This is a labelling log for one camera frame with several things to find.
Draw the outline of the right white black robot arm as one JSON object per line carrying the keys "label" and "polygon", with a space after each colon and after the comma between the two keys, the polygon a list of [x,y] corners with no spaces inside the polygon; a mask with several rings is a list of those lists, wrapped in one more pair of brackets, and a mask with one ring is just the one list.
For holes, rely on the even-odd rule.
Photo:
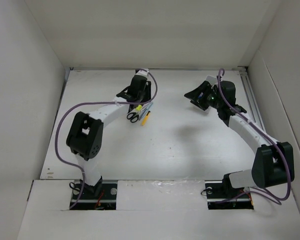
{"label": "right white black robot arm", "polygon": [[293,147],[269,136],[236,103],[236,87],[231,81],[205,80],[184,97],[203,111],[213,108],[218,117],[236,132],[255,154],[248,170],[227,173],[217,189],[224,202],[242,196],[239,191],[269,195],[285,201],[291,193],[295,177]]}

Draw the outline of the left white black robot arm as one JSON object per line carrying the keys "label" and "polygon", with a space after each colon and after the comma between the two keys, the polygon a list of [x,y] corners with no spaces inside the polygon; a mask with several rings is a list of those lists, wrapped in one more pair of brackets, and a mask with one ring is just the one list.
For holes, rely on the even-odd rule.
{"label": "left white black robot arm", "polygon": [[131,123],[141,118],[144,108],[151,103],[151,82],[149,73],[138,70],[129,86],[119,92],[112,101],[97,103],[101,107],[85,113],[75,114],[66,145],[78,156],[78,163],[83,168],[81,180],[83,192],[90,198],[97,198],[102,191],[102,176],[97,170],[97,159],[102,147],[103,131],[116,119],[126,116]]}

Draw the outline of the white compartment organizer tray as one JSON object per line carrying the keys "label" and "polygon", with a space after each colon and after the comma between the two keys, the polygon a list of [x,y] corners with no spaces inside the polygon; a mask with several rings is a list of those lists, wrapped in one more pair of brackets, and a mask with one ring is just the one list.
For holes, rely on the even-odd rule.
{"label": "white compartment organizer tray", "polygon": [[214,90],[214,87],[217,83],[217,78],[214,76],[208,75],[204,81],[208,81],[211,84],[211,88],[204,92],[204,96],[202,97],[202,99],[192,100],[191,102],[196,107],[203,110],[205,113],[208,113],[211,108],[210,102],[213,102],[213,101],[208,101],[207,97],[209,95],[212,95],[213,97],[216,96],[216,93],[215,93],[216,91]]}

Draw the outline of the yellow highlighter marker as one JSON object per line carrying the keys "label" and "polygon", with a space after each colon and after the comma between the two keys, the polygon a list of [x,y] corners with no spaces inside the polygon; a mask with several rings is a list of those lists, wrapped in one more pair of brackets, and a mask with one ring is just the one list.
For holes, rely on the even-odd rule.
{"label": "yellow highlighter marker", "polygon": [[138,105],[135,109],[132,110],[133,113],[138,114],[142,110],[143,106]]}

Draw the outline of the light blue pen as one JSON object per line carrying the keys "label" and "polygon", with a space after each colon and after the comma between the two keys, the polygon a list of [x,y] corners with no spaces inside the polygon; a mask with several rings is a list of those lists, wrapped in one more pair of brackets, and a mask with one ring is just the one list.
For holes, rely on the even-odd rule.
{"label": "light blue pen", "polygon": [[139,113],[139,118],[138,118],[139,121],[146,115],[146,113],[150,110],[150,108],[152,107],[152,105],[153,105],[153,102],[151,101],[150,103],[147,103],[141,109],[141,112]]}

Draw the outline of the black handled scissors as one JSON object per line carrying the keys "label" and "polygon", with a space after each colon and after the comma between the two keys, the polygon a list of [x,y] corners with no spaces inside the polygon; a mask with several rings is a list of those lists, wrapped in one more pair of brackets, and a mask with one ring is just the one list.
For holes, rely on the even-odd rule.
{"label": "black handled scissors", "polygon": [[140,114],[136,111],[131,111],[127,114],[126,119],[131,123],[136,123],[139,120]]}

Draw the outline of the right base mounting rail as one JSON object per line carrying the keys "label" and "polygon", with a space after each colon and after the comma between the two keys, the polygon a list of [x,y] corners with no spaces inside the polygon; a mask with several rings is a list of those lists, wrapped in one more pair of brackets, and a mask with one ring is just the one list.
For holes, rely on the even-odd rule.
{"label": "right base mounting rail", "polygon": [[201,192],[209,210],[253,210],[251,195],[244,188],[225,187],[221,180],[206,180]]}

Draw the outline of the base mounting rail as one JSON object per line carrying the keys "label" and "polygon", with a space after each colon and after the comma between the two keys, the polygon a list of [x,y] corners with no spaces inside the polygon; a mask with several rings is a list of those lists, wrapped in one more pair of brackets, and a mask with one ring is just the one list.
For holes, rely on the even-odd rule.
{"label": "base mounting rail", "polygon": [[225,187],[221,180],[206,180],[201,192],[209,210],[253,210],[251,195],[244,188]]}
{"label": "base mounting rail", "polygon": [[96,195],[87,189],[84,189],[82,194],[79,195],[81,190],[80,181],[70,182],[69,187],[71,189],[70,210],[112,211],[117,208],[117,181],[103,181]]}

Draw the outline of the left base mounting rail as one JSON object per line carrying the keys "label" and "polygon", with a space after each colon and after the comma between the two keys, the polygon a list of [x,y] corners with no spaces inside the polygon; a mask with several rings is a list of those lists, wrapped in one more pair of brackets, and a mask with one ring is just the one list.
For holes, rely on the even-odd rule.
{"label": "left base mounting rail", "polygon": [[87,189],[84,189],[82,194],[79,195],[81,190],[80,181],[70,182],[69,187],[71,189],[70,210],[112,211],[117,208],[117,181],[103,181],[96,195]]}

